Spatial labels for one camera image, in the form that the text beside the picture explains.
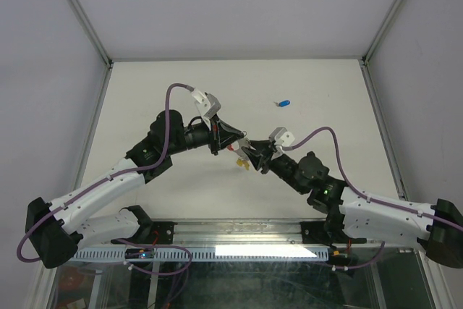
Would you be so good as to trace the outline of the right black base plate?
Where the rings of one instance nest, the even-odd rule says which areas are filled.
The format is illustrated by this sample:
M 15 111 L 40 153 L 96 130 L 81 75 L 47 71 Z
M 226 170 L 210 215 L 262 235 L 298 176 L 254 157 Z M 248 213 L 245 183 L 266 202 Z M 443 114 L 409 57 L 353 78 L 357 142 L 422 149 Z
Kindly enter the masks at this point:
M 327 232 L 324 228 L 324 221 L 301 221 L 300 229 L 302 242 L 304 244 L 322 244 L 332 246 L 335 244 L 365 244 L 365 238 L 348 237 L 342 231 Z

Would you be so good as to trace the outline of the blue tag key far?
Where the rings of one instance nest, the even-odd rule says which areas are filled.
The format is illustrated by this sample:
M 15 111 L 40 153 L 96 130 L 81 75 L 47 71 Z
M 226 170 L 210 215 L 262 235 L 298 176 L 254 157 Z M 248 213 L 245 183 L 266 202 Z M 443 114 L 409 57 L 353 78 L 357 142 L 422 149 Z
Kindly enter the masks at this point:
M 283 100 L 283 101 L 277 101 L 277 102 L 275 102 L 275 105 L 276 105 L 277 107 L 281 108 L 281 107 L 289 106 L 290 103 L 291 103 L 290 100 Z

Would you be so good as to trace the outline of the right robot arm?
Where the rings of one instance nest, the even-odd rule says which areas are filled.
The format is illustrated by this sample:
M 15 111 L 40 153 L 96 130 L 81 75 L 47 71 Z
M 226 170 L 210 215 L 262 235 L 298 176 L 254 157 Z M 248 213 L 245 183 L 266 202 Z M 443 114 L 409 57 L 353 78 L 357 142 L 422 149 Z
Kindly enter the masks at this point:
M 295 161 L 268 140 L 252 141 L 243 151 L 256 170 L 274 173 L 326 215 L 327 245 L 377 240 L 419 250 L 442 266 L 462 267 L 462 214 L 452 202 L 417 203 L 358 190 L 332 177 L 314 152 Z

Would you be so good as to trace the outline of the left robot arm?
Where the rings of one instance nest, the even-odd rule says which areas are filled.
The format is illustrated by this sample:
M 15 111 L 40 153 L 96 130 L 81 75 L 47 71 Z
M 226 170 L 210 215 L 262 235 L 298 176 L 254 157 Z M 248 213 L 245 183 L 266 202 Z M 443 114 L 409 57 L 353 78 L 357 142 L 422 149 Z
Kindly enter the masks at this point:
M 51 269 L 99 242 L 148 240 L 151 220 L 140 206 L 123 208 L 110 216 L 94 215 L 112 200 L 162 175 L 172 166 L 171 156 L 203 146 L 216 156 L 245 136 L 217 115 L 195 117 L 194 121 L 185 125 L 178 111 L 162 111 L 146 137 L 106 174 L 50 202 L 32 200 L 27 206 L 24 239 L 37 253 L 35 260 Z

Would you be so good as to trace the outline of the aluminium mounting rail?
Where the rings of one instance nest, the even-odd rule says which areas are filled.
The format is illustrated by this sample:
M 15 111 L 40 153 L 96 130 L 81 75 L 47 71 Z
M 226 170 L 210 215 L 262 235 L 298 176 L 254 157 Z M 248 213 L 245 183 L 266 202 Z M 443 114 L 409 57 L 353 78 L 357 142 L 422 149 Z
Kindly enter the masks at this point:
M 206 246 L 225 244 L 304 244 L 301 221 L 324 221 L 322 219 L 180 219 L 173 220 L 173 245 Z M 372 218 L 356 219 L 347 231 L 348 237 L 365 238 L 365 244 L 381 243 L 388 246 L 420 249 L 430 236 L 432 221 L 424 217 L 400 217 L 391 225 Z

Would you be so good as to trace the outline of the red handle keyring holder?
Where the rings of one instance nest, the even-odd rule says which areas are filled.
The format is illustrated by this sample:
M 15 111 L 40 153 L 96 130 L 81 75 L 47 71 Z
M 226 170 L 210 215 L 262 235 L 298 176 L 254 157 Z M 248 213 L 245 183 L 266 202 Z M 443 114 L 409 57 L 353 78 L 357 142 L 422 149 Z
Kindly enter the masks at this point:
M 247 137 L 247 132 L 243 132 L 244 137 L 234 141 L 232 144 L 228 145 L 226 148 L 229 151 L 234 152 L 238 158 L 242 161 L 248 161 L 249 157 L 244 151 L 244 148 L 250 147 L 250 140 Z

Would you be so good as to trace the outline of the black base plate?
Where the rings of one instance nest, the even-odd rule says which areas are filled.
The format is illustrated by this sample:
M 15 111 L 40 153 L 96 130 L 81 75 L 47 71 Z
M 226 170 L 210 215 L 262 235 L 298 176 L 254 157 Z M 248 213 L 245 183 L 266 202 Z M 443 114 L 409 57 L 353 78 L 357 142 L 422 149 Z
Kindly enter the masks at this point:
M 137 245 L 172 245 L 174 239 L 173 221 L 151 221 L 142 224 L 131 237 L 120 237 L 111 240 L 113 244 L 121 244 L 120 240 Z
M 335 244 L 365 244 L 365 238 L 348 237 L 342 231 L 327 232 L 324 228 L 324 221 L 301 221 L 300 229 L 302 242 L 304 244 L 322 244 L 332 246 Z

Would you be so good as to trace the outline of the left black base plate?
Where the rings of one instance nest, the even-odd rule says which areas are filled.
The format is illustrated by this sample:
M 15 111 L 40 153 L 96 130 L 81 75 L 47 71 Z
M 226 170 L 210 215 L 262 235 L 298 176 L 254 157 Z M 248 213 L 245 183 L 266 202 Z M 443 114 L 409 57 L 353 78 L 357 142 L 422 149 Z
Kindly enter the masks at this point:
M 172 245 L 174 239 L 173 221 L 151 221 L 142 224 L 131 237 L 120 237 L 111 240 L 113 244 L 121 244 L 120 240 L 137 245 Z

